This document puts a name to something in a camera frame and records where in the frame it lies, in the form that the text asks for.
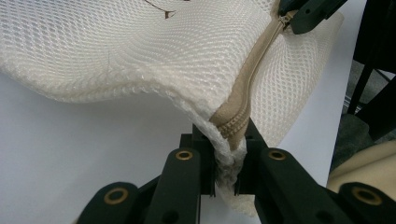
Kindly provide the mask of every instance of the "white table surface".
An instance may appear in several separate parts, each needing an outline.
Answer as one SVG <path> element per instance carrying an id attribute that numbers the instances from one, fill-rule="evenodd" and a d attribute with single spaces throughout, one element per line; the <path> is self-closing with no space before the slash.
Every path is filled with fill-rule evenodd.
<path id="1" fill-rule="evenodd" d="M 280 144 L 325 185 L 364 0 L 349 0 L 322 78 Z M 161 173 L 191 122 L 152 94 L 72 105 L 0 75 L 0 223 L 71 223 L 116 181 L 142 186 Z M 201 223 L 260 223 L 202 197 Z"/>

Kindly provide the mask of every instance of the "beige zipper tape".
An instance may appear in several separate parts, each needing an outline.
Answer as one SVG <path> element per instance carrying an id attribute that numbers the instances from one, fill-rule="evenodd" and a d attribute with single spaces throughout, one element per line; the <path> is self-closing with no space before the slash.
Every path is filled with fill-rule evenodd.
<path id="1" fill-rule="evenodd" d="M 295 14 L 291 12 L 284 17 L 278 17 L 276 12 L 276 7 L 274 7 L 271 13 L 272 20 L 247 56 L 233 84 L 228 100 L 220 106 L 209 120 L 216 125 L 222 137 L 228 140 L 231 151 L 236 150 L 241 139 L 245 137 L 251 111 L 251 89 L 259 65 L 271 44 L 289 24 L 292 15 Z"/>

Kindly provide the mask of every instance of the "zipper teeth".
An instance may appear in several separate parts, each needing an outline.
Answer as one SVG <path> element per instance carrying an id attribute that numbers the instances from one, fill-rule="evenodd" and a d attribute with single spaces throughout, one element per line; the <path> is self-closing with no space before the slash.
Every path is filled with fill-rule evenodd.
<path id="1" fill-rule="evenodd" d="M 289 16 L 280 17 L 276 20 L 277 25 L 276 25 L 276 28 L 274 29 L 274 31 L 270 35 L 270 41 L 268 42 L 267 46 L 262 51 L 262 54 L 260 55 L 259 59 L 256 60 L 256 62 L 254 63 L 253 71 L 247 78 L 247 82 L 246 82 L 245 88 L 244 88 L 244 90 L 245 90 L 244 96 L 245 97 L 243 98 L 243 102 L 242 102 L 240 109 L 238 110 L 236 115 L 234 117 L 232 117 L 229 121 L 218 126 L 218 129 L 224 138 L 228 138 L 228 137 L 234 135 L 239 130 L 244 128 L 246 126 L 246 124 L 248 123 L 248 118 L 250 117 L 250 97 L 251 97 L 250 89 L 251 89 L 252 83 L 254 82 L 255 76 L 259 69 L 258 65 L 262 61 L 262 58 L 265 55 L 266 51 L 269 49 L 271 44 L 274 42 L 274 40 L 276 39 L 278 34 L 280 34 L 280 32 L 287 26 L 289 21 L 290 21 Z"/>

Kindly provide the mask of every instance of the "white mesh fabric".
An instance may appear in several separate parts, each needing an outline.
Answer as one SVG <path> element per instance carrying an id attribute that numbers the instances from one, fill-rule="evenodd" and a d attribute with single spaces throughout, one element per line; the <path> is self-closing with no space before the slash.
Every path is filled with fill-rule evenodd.
<path id="1" fill-rule="evenodd" d="M 273 2 L 0 0 L 0 70 L 64 102 L 141 91 L 169 97 L 212 141 L 219 178 L 230 187 L 245 145 L 231 152 L 209 119 L 227 100 Z M 265 56 L 252 117 L 270 146 L 316 85 L 341 20 L 333 16 L 306 35 L 288 30 Z"/>

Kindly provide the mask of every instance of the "beige fabric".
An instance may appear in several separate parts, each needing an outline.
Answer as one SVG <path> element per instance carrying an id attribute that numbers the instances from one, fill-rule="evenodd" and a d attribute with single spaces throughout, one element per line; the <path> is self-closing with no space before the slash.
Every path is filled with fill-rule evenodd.
<path id="1" fill-rule="evenodd" d="M 341 185 L 361 182 L 376 187 L 396 200 L 396 141 L 369 147 L 337 167 L 327 188 L 338 192 Z"/>

